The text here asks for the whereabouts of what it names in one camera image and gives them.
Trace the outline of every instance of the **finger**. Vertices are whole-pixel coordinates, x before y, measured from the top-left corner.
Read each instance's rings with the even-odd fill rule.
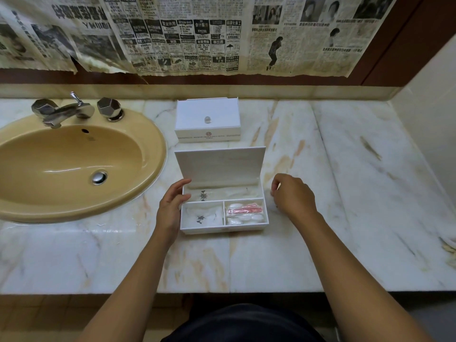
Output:
[[[286,178],[288,174],[278,173],[275,175],[271,184],[271,194],[274,195],[275,191],[279,188],[280,183]]]
[[[172,200],[171,202],[171,205],[174,206],[175,208],[179,208],[179,205],[186,202],[187,200],[189,200],[191,197],[191,194],[190,193],[187,193],[187,194],[178,194],[174,197],[174,199]]]
[[[173,183],[170,188],[168,188],[168,190],[166,191],[165,195],[163,196],[163,199],[162,201],[163,202],[171,202],[174,197],[179,194],[179,190],[180,192],[182,192],[182,187],[188,183],[191,182],[191,179],[180,179],[179,181]]]

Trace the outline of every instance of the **marble countertop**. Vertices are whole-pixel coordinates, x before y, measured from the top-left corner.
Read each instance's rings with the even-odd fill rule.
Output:
[[[0,100],[0,127],[29,115],[32,102]],[[101,215],[0,221],[0,294],[111,293],[152,234],[158,201],[181,178],[174,150],[262,145],[265,189],[277,172],[301,177],[328,224],[387,290],[456,290],[440,239],[456,234],[454,208],[388,103],[241,100],[240,142],[189,144],[174,133],[176,102],[121,103],[162,130],[164,170],[141,196]],[[263,232],[180,235],[158,292],[322,291],[297,230],[268,213]]]

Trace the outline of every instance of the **hand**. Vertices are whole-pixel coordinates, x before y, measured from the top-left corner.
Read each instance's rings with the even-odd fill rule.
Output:
[[[271,195],[279,210],[289,218],[298,215],[305,218],[318,216],[315,195],[309,186],[298,177],[276,174],[272,180]]]
[[[173,183],[166,191],[157,211],[157,222],[152,236],[161,238],[168,247],[174,243],[179,234],[181,212],[180,205],[189,200],[191,194],[182,195],[182,187],[191,182],[191,179],[182,179]]]

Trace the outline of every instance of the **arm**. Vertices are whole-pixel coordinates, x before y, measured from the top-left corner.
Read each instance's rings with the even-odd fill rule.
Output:
[[[271,194],[309,248],[323,289],[350,342],[432,342],[427,333],[368,273],[317,212],[300,178],[277,174]]]
[[[160,201],[151,239],[77,342],[143,340],[166,253],[179,233],[179,205],[190,198],[190,194],[182,195],[182,187],[190,181],[182,179],[172,184],[165,193]]]

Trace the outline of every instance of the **beige sink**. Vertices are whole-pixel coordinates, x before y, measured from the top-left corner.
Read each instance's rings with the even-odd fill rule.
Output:
[[[70,221],[145,190],[162,169],[165,139],[151,120],[124,111],[115,123],[96,112],[50,129],[32,115],[0,129],[0,218]]]

